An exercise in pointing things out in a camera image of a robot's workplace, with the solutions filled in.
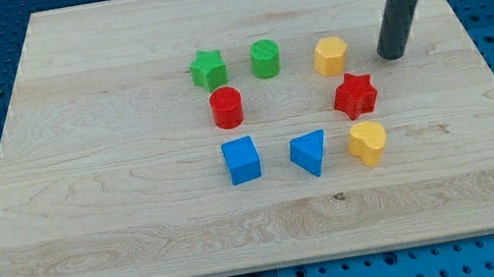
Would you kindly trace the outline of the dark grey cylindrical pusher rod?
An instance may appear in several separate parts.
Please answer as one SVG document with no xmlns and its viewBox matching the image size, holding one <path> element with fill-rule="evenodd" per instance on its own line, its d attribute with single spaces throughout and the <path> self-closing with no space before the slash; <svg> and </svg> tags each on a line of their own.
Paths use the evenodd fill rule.
<svg viewBox="0 0 494 277">
<path fill-rule="evenodd" d="M 385 60 L 400 59 L 406 53 L 418 0 L 386 0 L 377 53 Z"/>
</svg>

